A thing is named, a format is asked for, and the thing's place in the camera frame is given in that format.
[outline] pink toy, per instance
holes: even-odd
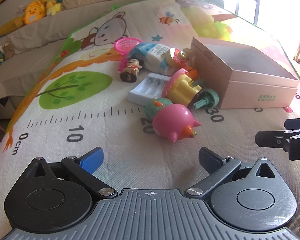
[[[127,66],[127,59],[126,56],[129,54],[129,52],[135,47],[137,46],[139,43],[141,43],[142,41],[137,39],[137,38],[122,38],[119,39],[115,44],[114,44],[114,49],[121,53],[121,55],[123,56],[121,63],[120,63],[120,67],[118,69],[118,74],[120,74],[122,72],[122,70]]]
[[[201,126],[192,113],[183,105],[172,104],[160,109],[154,116],[152,126],[156,134],[175,142],[197,135],[193,127]]]

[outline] grooved plastic surface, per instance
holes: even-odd
[[[124,189],[101,200],[91,215],[62,232],[34,234],[14,229],[5,240],[292,240],[287,228],[265,234],[245,233],[217,220],[205,202],[176,189]]]

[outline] black clamp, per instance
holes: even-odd
[[[259,131],[255,142],[259,147],[282,148],[289,153],[289,160],[300,160],[300,118],[285,121],[289,130]]]
[[[267,158],[241,163],[201,148],[199,162],[210,175],[183,195],[178,189],[118,195],[92,175],[101,159],[96,148],[60,163],[32,160],[6,197],[14,229],[4,239],[298,239],[286,228],[297,202]]]

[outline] metal screw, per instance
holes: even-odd
[[[191,196],[199,196],[203,193],[202,189],[199,189],[197,187],[192,187],[187,190],[187,193]]]
[[[112,188],[102,188],[99,190],[99,194],[103,196],[111,196],[114,194],[114,190]]]

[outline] pink pig toy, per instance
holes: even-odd
[[[193,127],[201,126],[201,123],[185,106],[171,104],[157,112],[152,126],[156,134],[175,142],[184,138],[194,138],[197,133],[193,131]]]

